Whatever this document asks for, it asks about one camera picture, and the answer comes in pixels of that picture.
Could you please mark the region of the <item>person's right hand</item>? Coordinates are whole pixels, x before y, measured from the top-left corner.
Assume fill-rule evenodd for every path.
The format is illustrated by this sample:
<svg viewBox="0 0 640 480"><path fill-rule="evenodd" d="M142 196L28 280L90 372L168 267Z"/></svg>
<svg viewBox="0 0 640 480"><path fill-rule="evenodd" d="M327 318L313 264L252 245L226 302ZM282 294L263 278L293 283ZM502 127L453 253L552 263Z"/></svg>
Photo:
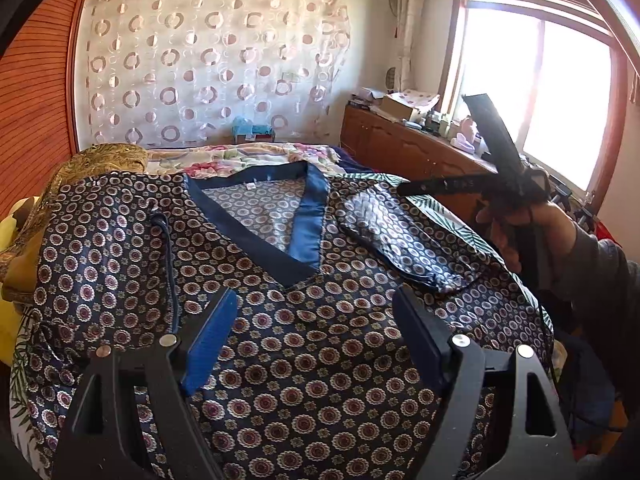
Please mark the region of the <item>person's right hand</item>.
<svg viewBox="0 0 640 480"><path fill-rule="evenodd" d="M508 269L537 290L550 290L573 249L575 222L555 204L531 204L518 209L489 205L476 216L489 224L489 237Z"/></svg>

